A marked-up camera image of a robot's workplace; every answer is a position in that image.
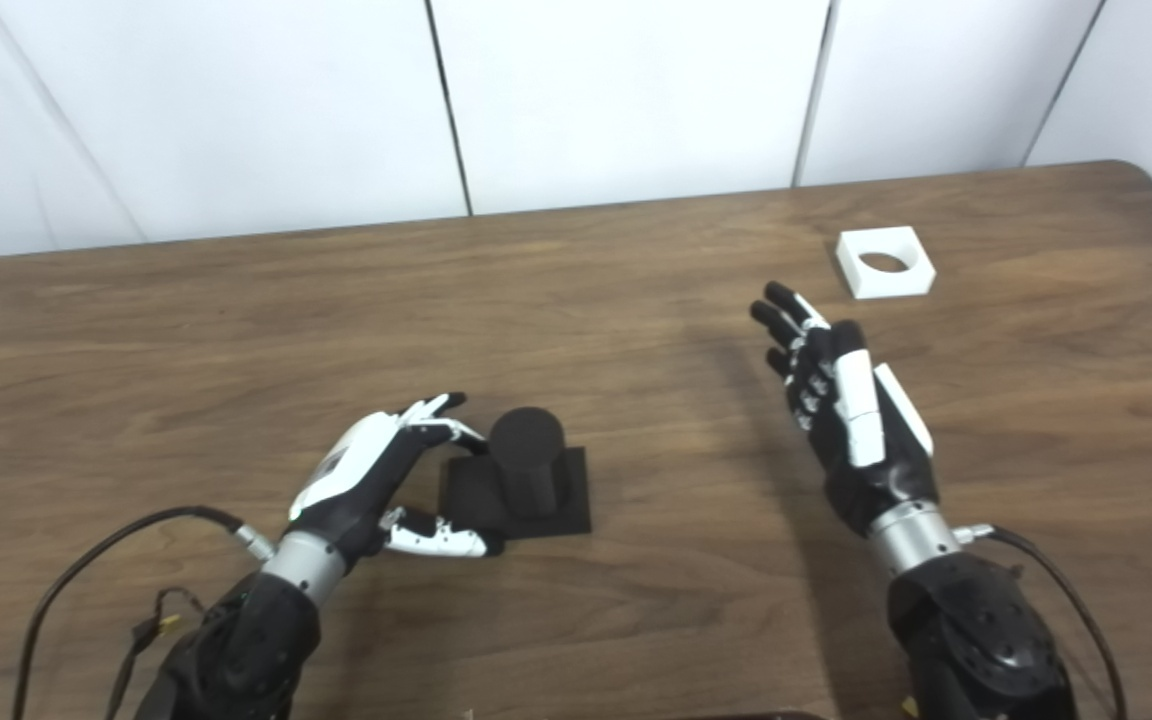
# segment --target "white square block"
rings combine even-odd
[[[871,253],[888,255],[904,263],[905,268],[897,273],[872,268],[861,259]],[[838,263],[856,300],[927,295],[937,279],[937,268],[909,225],[842,233],[838,237]]]

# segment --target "cable connector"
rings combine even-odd
[[[237,539],[247,548],[247,552],[252,553],[252,556],[262,561],[263,564],[273,560],[274,553],[278,552],[274,543],[270,541],[270,538],[262,536],[251,525],[244,524],[242,528],[234,530],[234,539]]]
[[[980,538],[987,538],[992,535],[993,535],[993,525],[990,525],[987,523],[954,528],[954,539],[956,539],[958,544],[972,544],[975,541],[978,541],[978,539]]]

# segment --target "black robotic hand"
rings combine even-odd
[[[776,347],[767,363],[826,471],[826,495],[852,532],[867,536],[884,511],[935,502],[932,435],[887,365],[874,367],[861,326],[828,324],[796,291],[764,288],[750,314]]]
[[[1010,571],[961,544],[1000,529],[950,529],[932,475],[932,437],[856,323],[828,324],[767,283],[750,314],[776,347],[767,362],[826,471],[824,491],[890,576],[887,621],[909,657],[924,720],[1069,720],[1064,666]]]
[[[320,609],[356,562],[384,548],[498,555],[503,541],[491,533],[406,507],[387,510],[429,448],[488,449],[482,434],[442,417],[462,402],[461,393],[445,393],[348,429],[291,503],[278,547],[207,611],[200,628],[179,639],[136,719],[285,719],[301,667],[319,644]]]

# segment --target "white wall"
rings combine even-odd
[[[475,213],[788,187],[826,0],[435,0]]]
[[[0,255],[124,242],[123,202],[0,26]]]
[[[1152,0],[1108,0],[1028,164],[1116,159],[1152,176]]]
[[[1016,167],[1097,3],[835,0],[799,183]]]
[[[150,240],[465,213],[422,0],[0,0]]]

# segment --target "black peg on base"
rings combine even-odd
[[[566,446],[550,411],[510,410],[488,433],[488,454],[448,461],[439,514],[507,539],[589,533],[585,448]]]

